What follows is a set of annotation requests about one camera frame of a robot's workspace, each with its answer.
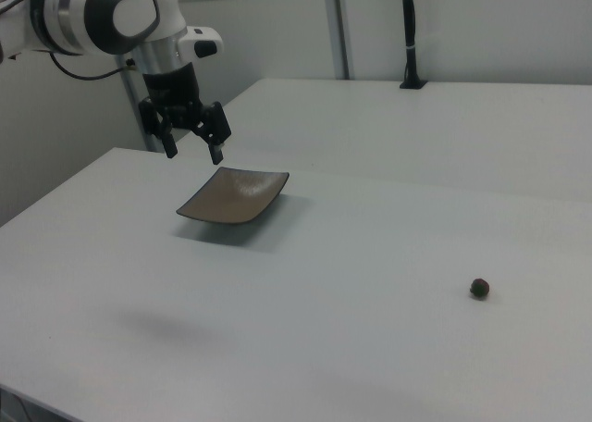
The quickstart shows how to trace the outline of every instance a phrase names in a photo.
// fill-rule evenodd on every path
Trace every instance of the gray floor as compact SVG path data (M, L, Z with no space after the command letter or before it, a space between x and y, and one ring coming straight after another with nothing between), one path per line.
M64 417L50 413L42 407L22 401L29 417L25 414L18 398L0 389L0 422L68 422Z

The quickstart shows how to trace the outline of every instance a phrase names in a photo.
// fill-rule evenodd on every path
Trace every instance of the square plate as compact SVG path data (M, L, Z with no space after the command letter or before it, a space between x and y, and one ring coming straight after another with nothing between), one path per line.
M278 198L289 177L288 172L220 168L177 214L210 223L248 223Z

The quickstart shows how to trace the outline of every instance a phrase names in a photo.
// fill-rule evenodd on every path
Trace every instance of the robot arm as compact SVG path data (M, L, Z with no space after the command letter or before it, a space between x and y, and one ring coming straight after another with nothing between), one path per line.
M22 50L131 54L149 94L139 106L146 132L162 140L172 158L171 130L192 130L207 142L214 164L222 161L230 127L221 104L200 101L195 68L224 45L213 29L188 27L178 0L4 0L0 63Z

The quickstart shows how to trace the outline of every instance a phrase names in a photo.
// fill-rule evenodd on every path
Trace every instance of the white table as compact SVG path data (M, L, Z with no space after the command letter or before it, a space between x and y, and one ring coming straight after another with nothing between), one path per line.
M226 111L231 166L592 201L589 86L262 80Z
M0 229L0 383L87 422L589 419L592 204L326 162L218 227L174 213L204 161L114 150Z

